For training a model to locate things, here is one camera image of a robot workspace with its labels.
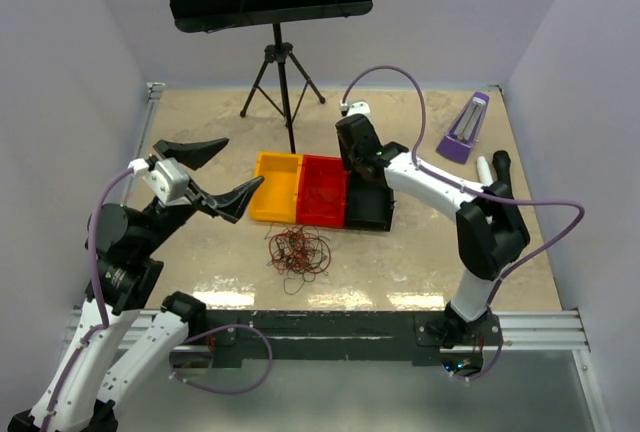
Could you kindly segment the black plastic bin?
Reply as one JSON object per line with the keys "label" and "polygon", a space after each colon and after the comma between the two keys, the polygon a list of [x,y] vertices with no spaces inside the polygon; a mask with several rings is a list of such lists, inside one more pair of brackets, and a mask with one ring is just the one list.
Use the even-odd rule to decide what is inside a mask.
{"label": "black plastic bin", "polygon": [[393,191],[366,181],[355,172],[347,179],[344,227],[346,229],[388,232],[395,206]]}

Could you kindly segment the red plastic bin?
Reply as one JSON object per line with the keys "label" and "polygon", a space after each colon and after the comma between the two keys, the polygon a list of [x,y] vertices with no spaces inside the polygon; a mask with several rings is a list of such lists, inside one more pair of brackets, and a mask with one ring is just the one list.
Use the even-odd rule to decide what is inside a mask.
{"label": "red plastic bin", "polygon": [[338,157],[304,155],[299,180],[296,223],[342,228],[348,172]]}

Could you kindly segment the yellow plastic bin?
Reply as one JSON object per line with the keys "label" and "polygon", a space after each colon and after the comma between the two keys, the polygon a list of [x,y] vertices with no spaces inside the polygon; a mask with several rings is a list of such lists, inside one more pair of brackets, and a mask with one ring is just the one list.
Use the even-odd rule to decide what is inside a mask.
{"label": "yellow plastic bin", "polygon": [[255,176],[264,178],[253,195],[249,216],[258,222],[295,223],[303,156],[261,151]]}

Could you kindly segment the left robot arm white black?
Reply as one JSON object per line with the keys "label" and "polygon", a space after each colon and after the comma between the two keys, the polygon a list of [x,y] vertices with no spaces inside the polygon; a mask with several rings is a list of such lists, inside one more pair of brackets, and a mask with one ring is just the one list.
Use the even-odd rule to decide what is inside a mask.
{"label": "left robot arm white black", "polygon": [[196,213],[237,223],[262,185],[257,176],[211,195],[190,177],[227,143],[160,140],[108,183],[87,225],[90,281],[76,331],[41,398],[14,415],[9,430],[114,431],[126,401],[171,351],[205,337],[205,304],[176,292],[134,345],[118,352],[164,267],[153,253]]}

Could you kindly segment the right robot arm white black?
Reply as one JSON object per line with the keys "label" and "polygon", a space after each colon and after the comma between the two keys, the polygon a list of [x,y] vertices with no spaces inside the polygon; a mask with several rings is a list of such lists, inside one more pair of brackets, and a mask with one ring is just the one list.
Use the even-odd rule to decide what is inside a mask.
{"label": "right robot arm white black", "polygon": [[420,170],[407,147],[397,142],[382,144],[369,118],[361,113],[340,119],[336,132],[347,170],[366,182],[407,194],[455,224],[464,273],[431,332],[448,347],[469,344],[481,332],[499,275],[530,243],[518,207],[506,202],[511,189],[500,181],[483,187],[440,169],[435,171],[440,179]]}

